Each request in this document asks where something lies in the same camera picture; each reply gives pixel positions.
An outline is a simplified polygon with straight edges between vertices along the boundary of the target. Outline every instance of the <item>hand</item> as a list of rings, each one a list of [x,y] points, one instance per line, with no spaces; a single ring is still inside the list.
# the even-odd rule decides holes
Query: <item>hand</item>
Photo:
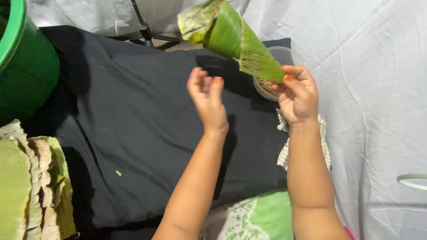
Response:
[[[206,71],[195,67],[190,73],[187,90],[203,122],[205,134],[225,136],[228,132],[227,114],[221,101],[224,80],[208,77]]]
[[[313,76],[303,66],[282,66],[282,70],[287,73],[283,84],[274,86],[282,114],[292,126],[318,124],[319,94]]]

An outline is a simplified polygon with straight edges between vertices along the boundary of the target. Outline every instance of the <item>checkered cloth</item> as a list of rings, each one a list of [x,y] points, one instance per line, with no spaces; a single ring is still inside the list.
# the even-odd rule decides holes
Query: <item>checkered cloth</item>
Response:
[[[282,112],[280,109],[276,109],[277,115],[279,117],[280,125],[277,126],[277,129],[280,131],[285,131],[290,134],[291,126],[289,122],[285,119],[285,117],[282,115]],[[320,137],[322,139],[322,149],[323,149],[323,156],[325,157],[326,166],[328,167],[328,170],[330,171],[332,169],[330,155],[329,155],[329,149],[328,145],[325,141],[326,136],[326,122],[323,120],[320,115],[317,117],[319,121],[320,126]],[[288,170],[288,161],[289,161],[289,138],[286,142],[285,146],[283,147],[282,151],[280,152],[279,158],[277,159],[277,165],[282,166],[283,169],[286,171]]]

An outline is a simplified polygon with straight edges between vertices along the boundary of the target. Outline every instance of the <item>stack of banana leaves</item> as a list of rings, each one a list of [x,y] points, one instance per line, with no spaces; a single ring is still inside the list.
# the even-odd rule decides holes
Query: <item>stack of banana leaves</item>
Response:
[[[0,128],[0,239],[61,240],[76,234],[67,163],[56,138]]]
[[[235,59],[242,72],[283,81],[280,64],[227,0],[209,0],[183,11],[178,27],[184,40],[203,43],[212,52]]]

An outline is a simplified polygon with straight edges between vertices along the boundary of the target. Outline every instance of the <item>green patterned cloth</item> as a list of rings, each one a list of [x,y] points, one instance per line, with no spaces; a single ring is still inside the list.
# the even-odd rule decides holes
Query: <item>green patterned cloth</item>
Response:
[[[200,239],[294,240],[292,209],[287,191],[243,200],[229,207],[224,218],[219,233],[212,231],[215,227],[208,227]]]

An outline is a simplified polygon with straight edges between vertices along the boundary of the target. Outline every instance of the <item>banana leaf cone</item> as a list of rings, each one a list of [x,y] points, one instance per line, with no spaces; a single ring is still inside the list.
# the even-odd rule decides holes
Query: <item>banana leaf cone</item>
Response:
[[[240,71],[274,82],[284,72],[249,25],[227,0],[209,0],[178,15],[184,40],[203,43],[214,53],[239,62]]]

